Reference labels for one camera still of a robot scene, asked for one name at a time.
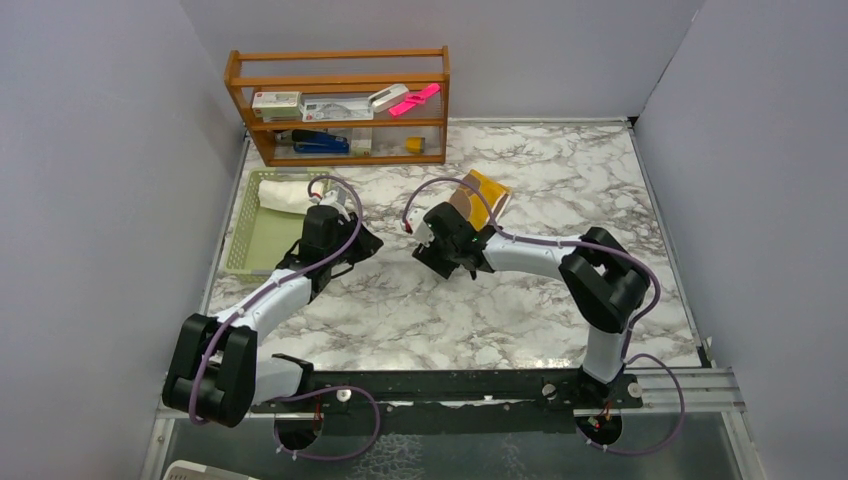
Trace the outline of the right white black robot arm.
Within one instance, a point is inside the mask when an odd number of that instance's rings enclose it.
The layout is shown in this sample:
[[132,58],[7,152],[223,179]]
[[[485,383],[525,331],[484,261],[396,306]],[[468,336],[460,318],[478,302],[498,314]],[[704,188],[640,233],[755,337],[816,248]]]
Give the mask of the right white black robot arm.
[[616,395],[633,324],[649,308],[646,293],[659,284],[607,230],[560,238],[509,234],[493,224],[474,226],[448,202],[415,211],[403,228],[419,243],[414,258],[444,278],[463,268],[471,275],[520,272],[563,281],[589,325],[578,396],[600,407]]

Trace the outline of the white towel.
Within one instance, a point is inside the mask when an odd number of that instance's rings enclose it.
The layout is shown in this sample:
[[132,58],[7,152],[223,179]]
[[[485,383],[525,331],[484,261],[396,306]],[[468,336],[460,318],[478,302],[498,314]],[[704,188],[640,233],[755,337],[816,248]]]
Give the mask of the white towel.
[[261,180],[257,197],[261,208],[305,215],[314,205],[308,193],[308,181]]

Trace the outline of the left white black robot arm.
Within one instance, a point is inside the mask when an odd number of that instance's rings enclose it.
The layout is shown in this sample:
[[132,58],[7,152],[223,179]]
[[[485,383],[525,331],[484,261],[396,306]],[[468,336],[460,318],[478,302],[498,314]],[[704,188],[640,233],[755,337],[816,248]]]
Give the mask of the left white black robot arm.
[[238,425],[260,400],[260,341],[311,303],[332,280],[336,266],[355,266],[382,245],[364,226],[361,210],[310,207],[300,239],[260,287],[215,315],[195,313],[183,322],[163,404],[187,413],[196,424]]

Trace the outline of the brown yellow towels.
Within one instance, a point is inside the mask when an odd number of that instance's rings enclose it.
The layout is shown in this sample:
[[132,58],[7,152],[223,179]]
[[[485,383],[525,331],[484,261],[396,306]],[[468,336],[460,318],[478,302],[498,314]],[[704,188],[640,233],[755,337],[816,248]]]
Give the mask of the brown yellow towels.
[[476,169],[470,170],[462,181],[450,196],[449,203],[480,231],[489,223],[489,213],[494,214],[495,220],[499,219],[512,198],[512,189]]

